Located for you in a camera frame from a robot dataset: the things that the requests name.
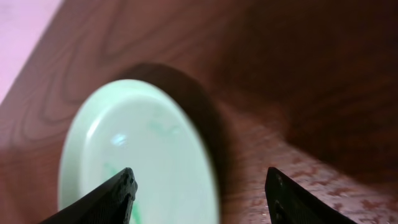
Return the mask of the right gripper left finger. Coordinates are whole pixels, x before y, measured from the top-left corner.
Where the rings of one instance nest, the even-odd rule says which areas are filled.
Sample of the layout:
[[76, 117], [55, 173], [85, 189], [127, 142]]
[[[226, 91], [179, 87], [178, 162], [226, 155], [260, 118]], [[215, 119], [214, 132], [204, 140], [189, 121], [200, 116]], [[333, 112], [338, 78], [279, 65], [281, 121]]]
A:
[[129, 224], [137, 182], [125, 168], [40, 224]]

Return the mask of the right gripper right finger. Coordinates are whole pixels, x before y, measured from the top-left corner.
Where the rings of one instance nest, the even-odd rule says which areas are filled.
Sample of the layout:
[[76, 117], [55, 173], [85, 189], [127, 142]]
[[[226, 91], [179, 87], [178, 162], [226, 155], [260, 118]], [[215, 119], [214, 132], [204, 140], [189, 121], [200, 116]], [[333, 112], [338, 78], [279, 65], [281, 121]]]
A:
[[356, 224], [275, 167], [267, 170], [265, 193], [272, 224]]

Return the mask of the mint plate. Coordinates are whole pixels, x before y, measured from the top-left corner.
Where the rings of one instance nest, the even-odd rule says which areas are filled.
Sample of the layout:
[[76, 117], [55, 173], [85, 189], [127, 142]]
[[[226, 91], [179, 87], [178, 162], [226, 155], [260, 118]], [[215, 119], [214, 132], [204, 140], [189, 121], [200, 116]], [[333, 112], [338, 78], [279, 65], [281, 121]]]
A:
[[168, 94], [139, 80], [106, 84], [78, 110], [60, 159], [58, 208], [127, 167], [137, 181], [132, 223], [219, 224], [215, 172], [202, 138]]

